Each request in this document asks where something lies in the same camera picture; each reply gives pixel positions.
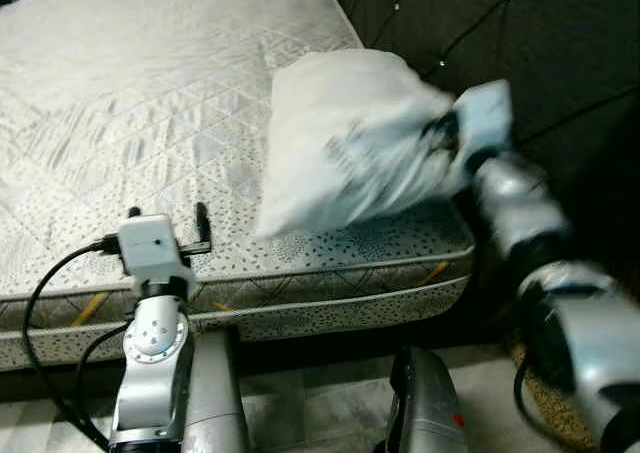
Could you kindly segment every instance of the wire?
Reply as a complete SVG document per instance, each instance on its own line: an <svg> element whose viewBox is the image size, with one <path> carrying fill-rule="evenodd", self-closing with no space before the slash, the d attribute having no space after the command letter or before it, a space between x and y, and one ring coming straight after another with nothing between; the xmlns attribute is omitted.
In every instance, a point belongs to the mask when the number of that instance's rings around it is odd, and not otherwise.
<svg viewBox="0 0 640 453"><path fill-rule="evenodd" d="M563 451L569 453L585 453L587 450L578 447L577 445L571 443L566 438L558 435L556 432L551 430L547 425L534 418L534 416L527 410L527 407L524 404L524 398L522 396L522 386L524 384L524 377L527 373L527 370L530 366L530 359L525 355L522 363L518 367L518 371L516 372L516 377L513 380L513 399L516 402L516 407L518 408L518 412L520 416L524 419L524 421L539 435L545 437L552 443L559 446Z"/></svg>
<svg viewBox="0 0 640 453"><path fill-rule="evenodd" d="M75 388L76 388L76 410L78 410L78 416L80 417L80 419L85 422L87 427L90 428L92 433L96 436L97 435L102 436L102 433L100 433L98 428L95 426L95 424L91 420L91 417L89 416L89 413L87 411L87 404L84 401L85 399L84 383L82 380L82 374L84 372L85 366L87 365L87 362L89 361L89 357L94 352L94 350L98 348L105 341L125 331L127 328L129 328L130 324L131 324L131 321L128 321L124 325L121 325L111 331L108 331L107 333L93 340L93 342L87 347L87 349L84 350L84 353L82 354L82 358L80 358L80 362L76 366L75 381L74 381Z"/></svg>
<svg viewBox="0 0 640 453"><path fill-rule="evenodd" d="M33 315L33 310L35 308L36 302L40 297L40 293L46 286L46 284L53 278L53 276L67 263L71 260L84 255L85 253L89 253L91 251L99 251L102 247L102 242L96 242L89 246L85 246L84 248L80 248L67 256L65 256L62 260L56 263L53 268L51 268L46 275L40 280L38 286L31 294L29 301L27 302L27 307L24 314L24 321L22 323L22 342L24 346L25 354L31 363L32 368L35 370L36 374L40 378L40 380L44 383L44 386L47 390L47 393L51 397L51 400L58 407L64 418L75 426L78 430L80 430L84 435L86 435L91 441L93 441L100 449L103 451L108 451L109 442L99 431L96 434L96 431L91 429L91 426L86 425L78 416L77 412L73 410L73 408L64 400L53 381L49 378L47 373L44 370L38 355L36 354L33 343L31 342L31 338L29 337L29 327L31 324L31 316Z"/></svg>

